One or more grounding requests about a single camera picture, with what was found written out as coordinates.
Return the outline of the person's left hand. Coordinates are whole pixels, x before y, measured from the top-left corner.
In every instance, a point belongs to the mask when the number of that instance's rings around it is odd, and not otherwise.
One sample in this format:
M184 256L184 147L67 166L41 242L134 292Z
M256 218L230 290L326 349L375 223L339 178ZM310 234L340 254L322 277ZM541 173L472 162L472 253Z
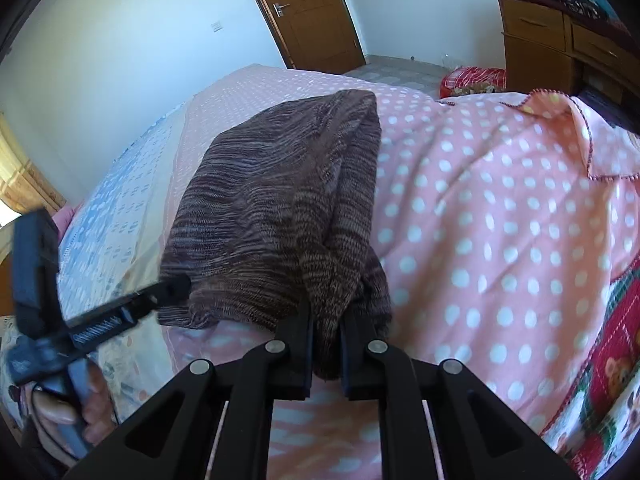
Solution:
M97 445L116 428L116 422L102 370L92 361L87 370L89 395L82 404L81 416L87 424L84 438ZM78 454L72 451L58 427L73 426L78 419L78 411L42 391L29 390L27 399L29 416L36 426L43 448L60 462L73 465Z

